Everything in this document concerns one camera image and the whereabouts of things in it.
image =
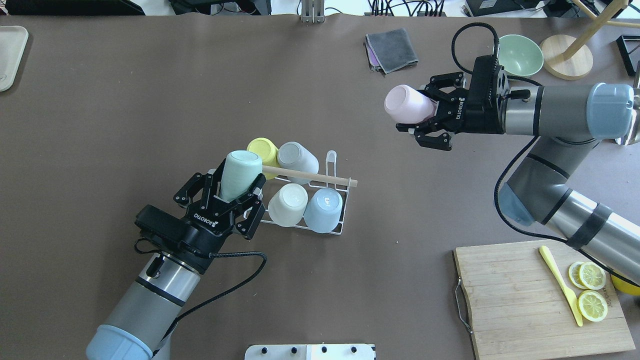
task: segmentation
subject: folded towel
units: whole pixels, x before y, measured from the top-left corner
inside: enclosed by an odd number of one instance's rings
[[[415,65],[418,56],[413,51],[411,40],[406,29],[396,29],[386,33],[366,34],[367,54],[372,69],[378,69],[372,56],[380,65],[385,74],[401,69],[405,66]]]

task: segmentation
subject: lemon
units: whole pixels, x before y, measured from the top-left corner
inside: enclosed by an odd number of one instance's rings
[[[640,288],[629,284],[628,282],[611,275],[611,282],[616,289],[634,296],[640,296]]]
[[[591,290],[599,290],[604,287],[607,277],[598,265],[588,262],[580,265],[578,269],[580,283]]]
[[[607,301],[597,291],[586,290],[578,298],[580,313],[592,322],[601,322],[609,312]]]
[[[576,261],[573,264],[571,264],[571,266],[569,266],[569,280],[571,280],[571,283],[576,285],[578,289],[585,290],[587,287],[582,285],[582,283],[580,282],[580,277],[578,275],[580,271],[580,265],[582,264],[584,263],[581,261]]]

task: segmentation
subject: wooden stick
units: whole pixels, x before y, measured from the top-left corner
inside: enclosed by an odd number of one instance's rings
[[[343,177],[335,177],[335,176],[328,176],[328,175],[321,175],[321,174],[311,174],[310,172],[289,170],[288,168],[270,167],[267,165],[263,165],[262,171],[268,172],[270,174],[284,175],[287,177],[301,177],[302,179],[319,181],[321,183],[350,186],[352,188],[355,188],[358,186],[358,181],[354,179],[345,179]]]
[[[591,19],[595,19],[598,16],[596,14],[594,14],[591,9],[589,9],[585,4],[582,3],[582,1],[579,0],[575,0],[573,2],[574,4],[576,4],[580,10],[582,10],[585,14],[587,14],[587,16]],[[622,21],[607,21],[607,25],[610,26],[621,26],[623,28],[636,28],[639,29],[640,28],[640,24],[635,23],[635,22],[622,22]]]
[[[580,2],[579,0],[572,1],[576,5]],[[593,19],[593,22],[589,24],[587,30],[585,30],[579,38],[575,39],[575,41],[569,45],[567,50],[562,53],[563,58],[570,59],[575,55],[575,53],[577,53],[578,50],[580,50],[580,48],[583,47],[602,26],[605,26],[607,22],[613,18],[613,15],[615,15],[618,10],[624,9],[625,7],[627,7],[627,0],[613,0],[611,4],[604,8],[598,17]]]

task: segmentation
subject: wooden stand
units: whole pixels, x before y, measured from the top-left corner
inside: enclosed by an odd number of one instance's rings
[[[587,41],[604,25],[618,24],[610,21],[620,10],[627,7],[627,0],[613,0],[599,15],[594,15],[579,0],[572,0],[593,22],[579,38],[568,35],[554,35],[542,41],[540,49],[545,57],[545,69],[552,75],[565,80],[583,78],[593,68],[593,55],[586,46]],[[640,24],[625,23],[624,26]]]

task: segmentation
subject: cutting board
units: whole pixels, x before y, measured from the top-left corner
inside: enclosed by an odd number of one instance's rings
[[[458,275],[467,303],[477,360],[542,360],[633,350],[631,333],[616,290],[607,275],[599,290],[609,306],[601,322],[578,327],[560,286],[538,248],[546,245],[567,285],[583,255],[554,240],[458,247]]]

